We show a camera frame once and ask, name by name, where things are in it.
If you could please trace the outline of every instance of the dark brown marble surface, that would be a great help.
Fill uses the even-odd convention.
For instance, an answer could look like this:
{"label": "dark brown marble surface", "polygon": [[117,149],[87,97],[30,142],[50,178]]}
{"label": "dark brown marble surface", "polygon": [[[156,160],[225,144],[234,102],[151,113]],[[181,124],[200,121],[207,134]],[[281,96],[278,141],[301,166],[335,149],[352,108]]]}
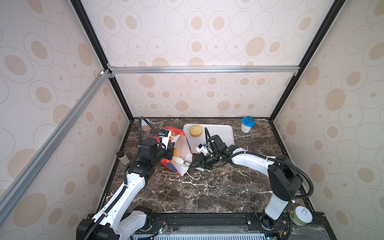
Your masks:
{"label": "dark brown marble surface", "polygon": [[[172,126],[183,129],[187,123],[224,124],[233,128],[235,144],[249,151],[267,156],[281,154],[280,147],[269,126],[263,119],[257,119],[249,133],[240,130],[241,119],[187,119],[150,118],[156,129]],[[135,120],[124,152],[131,159],[137,151],[138,120]],[[152,130],[143,132],[142,139],[154,137]],[[107,200],[123,182],[124,166],[119,163]],[[215,168],[211,172],[189,169],[183,177],[158,164],[144,188],[136,195],[127,212],[136,206],[151,208],[156,213],[166,212],[252,212],[251,206],[261,212],[271,197],[269,178],[253,169],[234,164]],[[292,206],[304,205],[297,201]]]}

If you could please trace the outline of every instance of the robotic arm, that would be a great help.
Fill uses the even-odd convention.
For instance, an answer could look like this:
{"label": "robotic arm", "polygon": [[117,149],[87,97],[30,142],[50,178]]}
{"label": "robotic arm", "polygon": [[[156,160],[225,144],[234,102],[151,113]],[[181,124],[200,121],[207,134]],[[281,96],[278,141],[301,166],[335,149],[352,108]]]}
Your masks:
{"label": "robotic arm", "polygon": [[[212,170],[214,164],[223,161],[252,168],[270,178],[273,193],[267,207],[258,218],[266,230],[272,230],[276,226],[280,215],[287,211],[291,202],[298,198],[309,197],[313,193],[313,184],[309,177],[295,167],[287,156],[267,157],[246,151],[236,145],[227,147],[218,135],[211,137],[206,128],[205,134],[206,143],[197,147],[200,154],[189,166],[190,168]],[[128,174],[124,183],[92,219],[81,221],[77,227],[76,240],[126,240],[138,229],[145,231],[152,227],[152,211],[144,207],[136,207],[130,216],[120,220],[133,198],[154,173],[156,163],[163,158],[171,160],[173,157],[174,143],[169,142],[171,132],[162,129],[158,136],[160,142],[155,138],[148,138],[140,144],[136,157],[126,168]],[[295,196],[303,182],[300,175],[307,180],[310,190],[305,195]]]}

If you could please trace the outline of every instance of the wallpaper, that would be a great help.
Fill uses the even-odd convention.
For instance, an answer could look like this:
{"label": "wallpaper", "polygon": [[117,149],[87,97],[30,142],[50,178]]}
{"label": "wallpaper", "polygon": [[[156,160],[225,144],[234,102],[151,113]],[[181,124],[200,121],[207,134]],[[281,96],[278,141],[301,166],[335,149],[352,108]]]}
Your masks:
{"label": "wallpaper", "polygon": [[275,124],[339,240],[384,235],[384,1],[342,9]]}
{"label": "wallpaper", "polygon": [[83,0],[113,66],[298,65],[333,0]]}
{"label": "wallpaper", "polygon": [[0,240],[72,240],[94,213],[128,119],[107,80],[0,228]]}
{"label": "wallpaper", "polygon": [[0,197],[100,70],[66,1],[0,2]]}
{"label": "wallpaper", "polygon": [[269,117],[293,73],[117,74],[134,117]]}

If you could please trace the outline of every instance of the blue cup lid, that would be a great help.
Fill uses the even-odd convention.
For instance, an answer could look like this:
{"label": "blue cup lid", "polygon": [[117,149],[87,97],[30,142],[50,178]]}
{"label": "blue cup lid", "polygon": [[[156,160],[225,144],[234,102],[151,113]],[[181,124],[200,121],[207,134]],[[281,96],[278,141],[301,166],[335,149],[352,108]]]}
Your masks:
{"label": "blue cup lid", "polygon": [[253,117],[245,117],[241,122],[247,127],[253,127],[255,125],[255,119]]}

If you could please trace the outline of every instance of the black frame post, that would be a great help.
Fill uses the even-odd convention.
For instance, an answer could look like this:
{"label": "black frame post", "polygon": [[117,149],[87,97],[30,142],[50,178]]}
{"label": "black frame post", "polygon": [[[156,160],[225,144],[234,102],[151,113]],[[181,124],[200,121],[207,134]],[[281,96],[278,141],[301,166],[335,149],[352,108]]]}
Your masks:
{"label": "black frame post", "polygon": [[299,71],[296,75],[294,75],[291,79],[291,81],[288,83],[287,88],[285,89],[283,95],[281,96],[279,102],[277,103],[275,109],[273,110],[270,119],[273,122],[275,118],[277,117],[277,114],[279,114],[281,108],[283,107],[285,101],[288,99],[289,95],[291,94],[293,88],[295,87],[297,81],[303,74],[305,68],[307,67],[308,63],[311,61],[312,56],[316,52],[317,48],[319,47],[321,41],[323,40],[324,36],[328,32],[330,26],[333,23],[333,20],[336,18],[337,14],[339,13],[341,7],[343,6],[344,2],[346,0],[335,0],[329,9],[327,15],[324,18],[323,23],[321,24],[319,30],[317,31],[315,37],[313,38],[307,52],[305,53],[303,59],[301,60],[299,64]]}
{"label": "black frame post", "polygon": [[119,101],[124,109],[124,112],[127,114],[128,119],[130,122],[133,121],[133,115],[131,110],[129,109],[129,106],[127,104],[127,101],[125,100],[122,91],[120,89],[120,86],[115,78],[115,76],[112,74],[109,66],[108,66],[108,59],[104,54],[103,48],[101,47],[101,44],[99,42],[99,39],[97,38],[97,35],[92,27],[91,21],[88,18],[87,13],[85,12],[84,6],[81,3],[80,0],[71,0],[73,8],[76,11],[77,16],[79,17],[79,20],[81,24],[83,25],[83,28],[89,38],[89,41],[91,42],[93,49],[95,50],[101,65],[103,66],[104,69],[108,69],[109,72],[111,73],[111,78],[109,78],[109,81],[111,82],[111,85],[119,98]]}

